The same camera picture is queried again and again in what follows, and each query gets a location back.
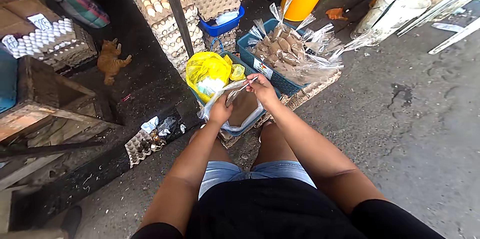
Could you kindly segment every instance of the wet stain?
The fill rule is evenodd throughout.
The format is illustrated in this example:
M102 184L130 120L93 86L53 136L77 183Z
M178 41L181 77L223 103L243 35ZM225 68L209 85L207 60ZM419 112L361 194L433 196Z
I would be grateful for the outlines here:
M387 106L387 108L389 108L392 104L393 104L393 100L399 96L399 94L401 92L403 92L403 100L405 100L405 102L403 102L402 104L402 107L410 107L411 104L412 104L412 87L410 86L407 86L407 85L403 85L403 84L397 84L397 83L392 83L392 88L393 88L393 97L392 97L392 102Z

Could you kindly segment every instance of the orange cat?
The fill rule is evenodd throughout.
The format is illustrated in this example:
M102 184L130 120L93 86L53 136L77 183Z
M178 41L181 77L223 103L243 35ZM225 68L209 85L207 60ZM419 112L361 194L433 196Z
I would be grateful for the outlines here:
M115 81L113 76L119 73L120 68L127 66L132 61L131 55L128 55L125 60L118 59L122 52L122 44L117 45L117 41L116 38L113 41L103 40L102 51L96 62L96 66L105 74L103 80L105 85L113 85Z

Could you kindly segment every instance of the hand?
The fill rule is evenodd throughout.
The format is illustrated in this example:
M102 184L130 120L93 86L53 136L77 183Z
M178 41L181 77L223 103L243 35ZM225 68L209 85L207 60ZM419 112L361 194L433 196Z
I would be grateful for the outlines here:
M247 80L243 83L243 85L245 84L248 84L246 88L247 91L254 92L267 111L270 111L270 108L273 105L280 102L277 93L275 93L275 89L264 75L260 73L250 74L247 76Z
M219 126L222 126L232 114L233 104L230 106L225 107L225 102L227 100L227 96L222 94L213 104L212 109L210 110L210 119L208 122L215 123Z

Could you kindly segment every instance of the person's left hand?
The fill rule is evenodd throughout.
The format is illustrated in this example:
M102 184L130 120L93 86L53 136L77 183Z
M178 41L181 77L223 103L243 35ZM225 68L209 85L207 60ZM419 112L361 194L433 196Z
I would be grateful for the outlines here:
M230 106L225 107L225 101L227 100L227 96L222 94L216 102L213 104L212 109L210 110L210 119L209 122L213 122L218 124L219 126L223 125L232 114L233 104Z

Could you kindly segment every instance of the label sticker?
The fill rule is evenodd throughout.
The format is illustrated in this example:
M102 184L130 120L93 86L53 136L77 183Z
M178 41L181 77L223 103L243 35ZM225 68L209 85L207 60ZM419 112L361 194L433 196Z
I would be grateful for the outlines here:
M33 23L37 28L42 31L47 31L53 29L52 24L43 14L37 14L27 17L29 21Z
M268 68L268 66L262 63L261 60L254 58L253 67L260 73L262 73L264 76L266 76L268 79L272 78L273 70Z
M9 51L12 51L13 48L18 47L18 41L13 35L6 35L1 42L9 49Z

